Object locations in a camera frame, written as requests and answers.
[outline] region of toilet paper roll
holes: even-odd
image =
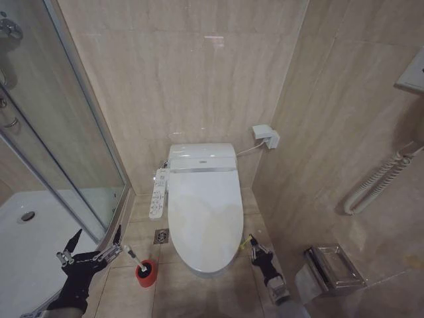
[[[308,264],[303,265],[301,270],[297,272],[295,284],[304,305],[323,293]]]

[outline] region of toilet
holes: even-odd
[[[168,167],[168,223],[175,249],[200,276],[219,274],[237,253],[243,231],[234,148],[175,144]]]

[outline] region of red container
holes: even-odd
[[[146,266],[148,270],[147,272],[142,272],[140,266],[137,266],[135,269],[135,276],[137,277],[141,287],[150,287],[158,277],[158,266],[152,260],[143,260],[141,264]]]

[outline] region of toilet tank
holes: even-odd
[[[171,172],[231,171],[237,157],[232,144],[173,144],[168,166]]]

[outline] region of toilet lid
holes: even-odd
[[[243,231],[237,170],[171,173],[168,189],[170,233],[182,260],[205,273],[224,268]]]

